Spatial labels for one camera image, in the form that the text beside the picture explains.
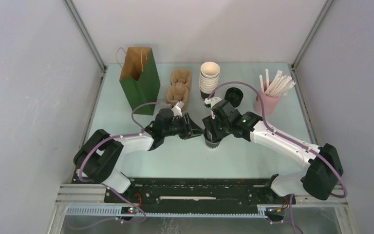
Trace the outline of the black paper coffee cup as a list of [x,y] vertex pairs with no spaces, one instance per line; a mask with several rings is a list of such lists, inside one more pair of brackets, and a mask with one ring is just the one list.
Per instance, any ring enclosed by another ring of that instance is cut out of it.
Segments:
[[216,149],[221,142],[221,140],[213,136],[210,131],[204,133],[204,138],[206,146],[210,149]]

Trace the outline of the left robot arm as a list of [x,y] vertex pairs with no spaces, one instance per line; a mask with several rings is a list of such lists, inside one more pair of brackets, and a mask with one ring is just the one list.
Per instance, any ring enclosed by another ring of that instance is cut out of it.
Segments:
[[130,179],[121,172],[126,154],[152,151],[169,136],[185,140],[203,134],[204,130],[189,114],[177,116],[172,110],[163,108],[142,133],[118,135],[112,139],[103,129],[95,131],[76,153],[73,162],[89,181],[114,189],[121,202],[129,203],[134,198],[134,189],[130,187]]

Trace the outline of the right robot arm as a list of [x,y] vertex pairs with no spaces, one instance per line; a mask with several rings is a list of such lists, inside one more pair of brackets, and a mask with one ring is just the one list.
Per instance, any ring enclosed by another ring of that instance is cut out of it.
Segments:
[[301,171],[290,175],[273,175],[264,190],[264,199],[278,203],[283,196],[309,194],[319,200],[327,200],[343,175],[343,167],[337,149],[306,143],[269,126],[253,112],[240,114],[232,104],[219,97],[205,99],[211,114],[203,119],[205,139],[216,148],[227,136],[233,135],[246,141],[266,146],[297,164]]

